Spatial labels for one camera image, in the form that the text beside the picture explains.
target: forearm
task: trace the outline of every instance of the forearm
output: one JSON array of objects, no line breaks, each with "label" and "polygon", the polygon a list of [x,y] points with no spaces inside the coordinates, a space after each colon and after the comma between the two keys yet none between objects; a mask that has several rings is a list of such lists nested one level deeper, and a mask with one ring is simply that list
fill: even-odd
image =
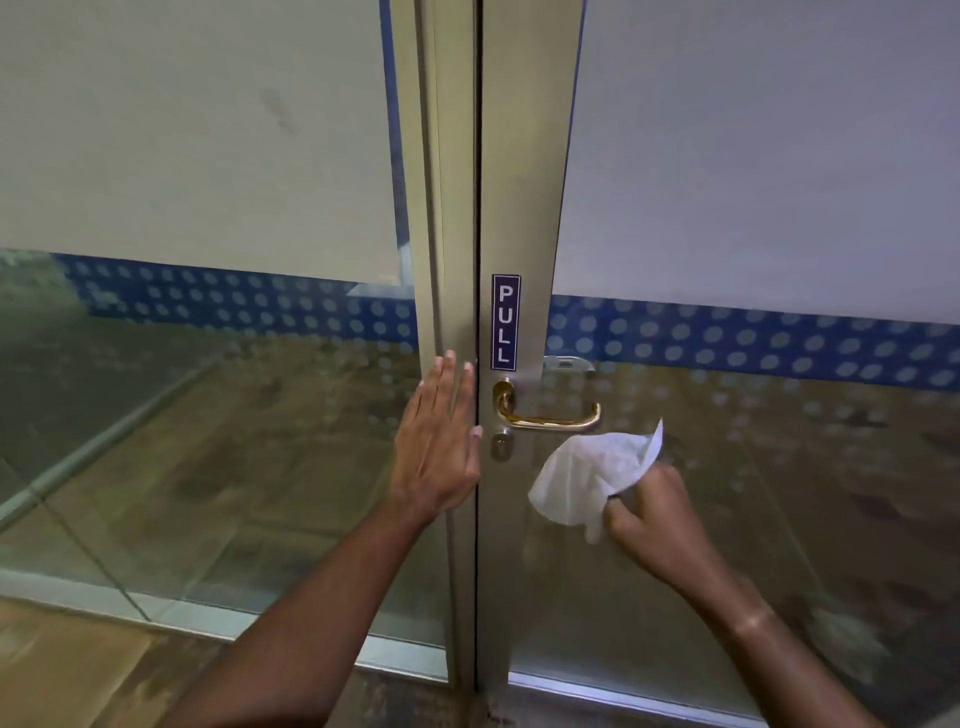
[{"label": "forearm", "polygon": [[162,728],[326,720],[425,523],[384,500],[184,695]]},{"label": "forearm", "polygon": [[746,579],[730,572],[690,601],[772,728],[882,728]]}]

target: door handle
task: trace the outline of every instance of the door handle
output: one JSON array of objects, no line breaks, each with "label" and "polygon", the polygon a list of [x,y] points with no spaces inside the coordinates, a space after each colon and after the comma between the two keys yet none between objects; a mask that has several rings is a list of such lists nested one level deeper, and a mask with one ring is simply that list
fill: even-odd
[{"label": "door handle", "polygon": [[574,434],[586,432],[600,422],[602,410],[599,402],[590,405],[590,414],[583,420],[550,420],[546,417],[521,417],[514,414],[514,383],[509,379],[500,379],[493,386],[493,408],[510,427],[516,429],[535,429],[545,432],[563,432]]}]

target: white frosted film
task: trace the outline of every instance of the white frosted film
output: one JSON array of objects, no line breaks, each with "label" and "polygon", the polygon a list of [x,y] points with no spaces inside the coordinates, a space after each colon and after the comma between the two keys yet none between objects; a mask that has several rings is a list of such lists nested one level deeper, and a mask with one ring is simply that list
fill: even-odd
[{"label": "white frosted film", "polygon": [[554,292],[960,323],[960,3],[589,2]]},{"label": "white frosted film", "polygon": [[396,282],[377,3],[0,8],[0,247]]}]

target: metal door frame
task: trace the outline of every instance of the metal door frame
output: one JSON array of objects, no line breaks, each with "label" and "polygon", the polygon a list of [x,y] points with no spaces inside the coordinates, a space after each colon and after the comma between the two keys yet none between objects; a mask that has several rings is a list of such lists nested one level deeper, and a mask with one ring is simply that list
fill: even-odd
[{"label": "metal door frame", "polygon": [[[477,682],[494,696],[534,691],[679,722],[759,728],[762,720],[510,670],[511,595],[522,595],[524,486],[531,433],[511,433],[506,462],[490,439],[507,433],[492,388],[509,374],[516,410],[530,412],[543,370],[586,0],[488,0],[482,12],[478,391],[485,451],[477,519]],[[521,276],[516,371],[491,369],[494,274]]]},{"label": "metal door frame", "polygon": [[[476,362],[474,0],[390,0],[404,177],[414,263],[420,367],[453,349]],[[476,494],[447,514],[439,581],[451,686],[475,687]]]}]

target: white tissue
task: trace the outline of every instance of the white tissue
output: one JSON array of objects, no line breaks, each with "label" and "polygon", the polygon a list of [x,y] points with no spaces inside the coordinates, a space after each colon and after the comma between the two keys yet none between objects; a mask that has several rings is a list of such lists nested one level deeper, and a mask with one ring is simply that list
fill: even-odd
[{"label": "white tissue", "polygon": [[530,503],[554,523],[585,525],[587,542],[596,544],[607,499],[640,480],[662,444],[663,420],[652,435],[573,435],[543,464]]}]

